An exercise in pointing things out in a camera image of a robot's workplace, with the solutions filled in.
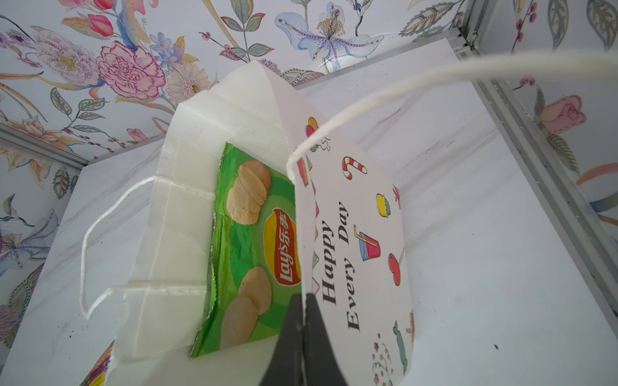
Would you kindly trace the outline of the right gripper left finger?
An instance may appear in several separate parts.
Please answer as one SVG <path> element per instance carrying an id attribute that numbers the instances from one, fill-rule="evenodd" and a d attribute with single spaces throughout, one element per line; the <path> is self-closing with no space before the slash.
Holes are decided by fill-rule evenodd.
<path id="1" fill-rule="evenodd" d="M 303 381 L 303 310 L 300 294 L 291 297 L 269 366 L 260 386 L 300 386 Z"/>

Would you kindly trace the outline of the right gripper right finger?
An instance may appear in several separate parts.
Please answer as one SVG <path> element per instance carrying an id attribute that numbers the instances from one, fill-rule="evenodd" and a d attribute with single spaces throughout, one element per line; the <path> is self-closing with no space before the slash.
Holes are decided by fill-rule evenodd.
<path id="1" fill-rule="evenodd" d="M 304 374 L 307 385 L 347 385 L 314 294 L 306 295 L 304 307 Z"/>

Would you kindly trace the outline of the orange Fox's candy bag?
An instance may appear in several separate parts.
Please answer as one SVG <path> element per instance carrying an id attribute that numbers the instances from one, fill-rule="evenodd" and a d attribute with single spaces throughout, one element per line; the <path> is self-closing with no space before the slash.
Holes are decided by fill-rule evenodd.
<path id="1" fill-rule="evenodd" d="M 113 347 L 114 342 L 112 342 L 109 347 L 107 347 L 106 351 L 100 356 L 100 358 L 95 363 L 90 372 L 87 374 L 86 378 L 82 381 L 80 386 L 106 385 L 106 375 L 108 372 Z"/>

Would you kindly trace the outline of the green Lays chips bag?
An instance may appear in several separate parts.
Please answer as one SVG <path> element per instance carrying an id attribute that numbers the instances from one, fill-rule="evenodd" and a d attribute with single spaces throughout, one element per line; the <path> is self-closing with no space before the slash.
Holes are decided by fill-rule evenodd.
<path id="1" fill-rule="evenodd" d="M 191 356 L 280 333 L 302 273 L 295 187 L 228 143 L 217 176 L 208 305 Z"/>

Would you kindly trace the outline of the white paper bag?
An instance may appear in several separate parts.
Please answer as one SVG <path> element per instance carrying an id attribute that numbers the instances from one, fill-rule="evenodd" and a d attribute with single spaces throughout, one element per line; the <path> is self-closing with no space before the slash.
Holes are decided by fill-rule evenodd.
<path id="1" fill-rule="evenodd" d="M 314 294 L 347 385 L 614 385 L 617 340 L 547 220 L 508 206 L 414 257 L 421 203 L 341 133 L 360 115 L 442 85 L 556 72 L 612 80 L 617 62 L 529 53 L 410 77 L 331 119 L 272 71 L 248 64 L 181 103 L 152 185 L 123 294 L 108 385 L 256 385 L 279 334 L 193 358 L 211 294 L 220 161 L 230 143 L 295 187 L 302 322 Z"/>

